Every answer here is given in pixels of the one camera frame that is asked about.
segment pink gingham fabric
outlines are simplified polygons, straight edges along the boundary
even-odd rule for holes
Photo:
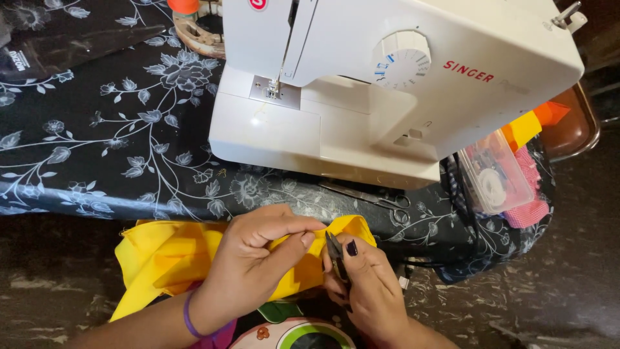
[[[515,158],[521,167],[521,172],[525,175],[529,187],[536,194],[534,201],[529,204],[515,207],[504,212],[506,220],[513,228],[527,228],[540,222],[544,216],[549,214],[549,205],[538,198],[538,181],[541,179],[540,173],[536,169],[536,162],[528,153],[527,146],[521,147],[515,153]]]

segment clear plastic box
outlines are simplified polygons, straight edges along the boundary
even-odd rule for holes
[[[475,212],[495,215],[534,200],[501,130],[459,150],[459,160]]]

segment table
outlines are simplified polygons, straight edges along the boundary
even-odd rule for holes
[[[481,220],[478,254],[472,256],[472,229],[440,183],[405,193],[412,220],[404,225],[385,209],[320,188],[316,176],[217,159],[208,131],[224,62],[185,48],[166,2],[65,2],[11,5],[20,14],[14,25],[35,29],[15,36],[124,25],[165,24],[169,30],[49,79],[0,83],[0,214],[230,220],[284,202],[296,214],[326,223],[363,215],[392,258],[463,260],[436,268],[448,284],[526,253],[549,225],[552,207],[527,229],[510,228],[500,217]],[[539,195],[551,205],[555,182],[541,143],[534,139],[528,148],[542,175]]]

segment hand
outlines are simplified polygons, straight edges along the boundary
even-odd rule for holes
[[[286,204],[233,218],[207,279],[190,303],[190,318],[197,330],[212,333],[265,303],[284,274],[308,252],[314,241],[310,231],[324,228],[312,217],[295,216]],[[274,252],[265,248],[285,235],[290,236]]]
[[[344,265],[352,287],[347,290],[332,271],[329,254],[322,251],[325,288],[332,301],[344,306],[355,327],[369,335],[380,347],[394,347],[409,329],[401,285],[386,254],[360,238],[337,235],[343,246]]]

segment purple bracelet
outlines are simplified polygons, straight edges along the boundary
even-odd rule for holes
[[[203,339],[205,337],[209,337],[208,335],[201,335],[196,331],[196,328],[193,326],[192,321],[190,320],[190,301],[192,300],[193,291],[190,292],[189,296],[185,300],[185,305],[183,306],[183,318],[185,319],[185,326],[187,330],[196,338]]]

